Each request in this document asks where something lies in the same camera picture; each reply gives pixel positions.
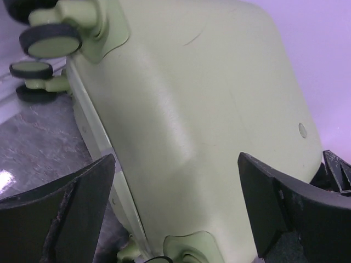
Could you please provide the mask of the green hard-shell suitcase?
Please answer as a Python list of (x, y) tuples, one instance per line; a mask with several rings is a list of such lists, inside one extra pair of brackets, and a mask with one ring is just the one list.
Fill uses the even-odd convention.
[(66, 58), (90, 153), (115, 154), (110, 199), (149, 258), (259, 258), (246, 152), (304, 182), (321, 142), (273, 19), (242, 1), (4, 1), (23, 52)]

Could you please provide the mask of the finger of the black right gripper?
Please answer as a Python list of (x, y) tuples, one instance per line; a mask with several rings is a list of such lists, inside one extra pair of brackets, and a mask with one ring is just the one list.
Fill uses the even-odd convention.
[(334, 192), (350, 193), (350, 164), (330, 150), (323, 152), (325, 168)]

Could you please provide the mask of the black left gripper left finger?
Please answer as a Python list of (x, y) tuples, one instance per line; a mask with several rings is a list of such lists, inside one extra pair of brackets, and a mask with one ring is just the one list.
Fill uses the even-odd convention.
[(1, 262), (92, 262), (115, 158), (1, 200)]

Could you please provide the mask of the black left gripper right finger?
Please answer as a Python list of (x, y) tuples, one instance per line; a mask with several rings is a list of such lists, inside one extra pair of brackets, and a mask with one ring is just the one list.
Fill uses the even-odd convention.
[(325, 161), (310, 183), (243, 152), (238, 166), (259, 257), (296, 231), (309, 262), (350, 262), (350, 193), (333, 191)]

